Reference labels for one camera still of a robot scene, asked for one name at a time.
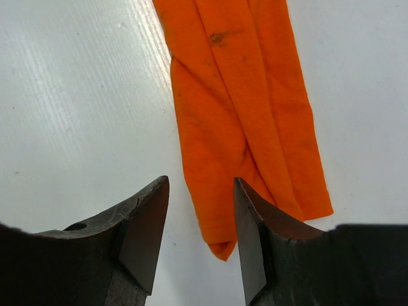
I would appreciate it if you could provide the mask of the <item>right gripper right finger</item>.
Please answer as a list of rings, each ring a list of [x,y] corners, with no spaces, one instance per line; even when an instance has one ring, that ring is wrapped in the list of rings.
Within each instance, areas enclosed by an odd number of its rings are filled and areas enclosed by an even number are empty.
[[[321,231],[234,181],[247,305],[406,305],[407,226],[343,224]]]

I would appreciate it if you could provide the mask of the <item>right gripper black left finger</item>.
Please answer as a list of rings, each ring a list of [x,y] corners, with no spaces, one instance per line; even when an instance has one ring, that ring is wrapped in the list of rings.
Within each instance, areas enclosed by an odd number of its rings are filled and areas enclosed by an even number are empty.
[[[168,210],[161,176],[132,197],[63,230],[1,226],[2,305],[144,305]]]

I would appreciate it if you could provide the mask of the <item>orange t-shirt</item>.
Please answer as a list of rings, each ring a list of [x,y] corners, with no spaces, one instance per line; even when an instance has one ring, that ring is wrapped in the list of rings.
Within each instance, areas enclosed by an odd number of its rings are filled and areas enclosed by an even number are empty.
[[[285,1],[155,1],[202,237],[227,260],[233,181],[299,221],[333,213]]]

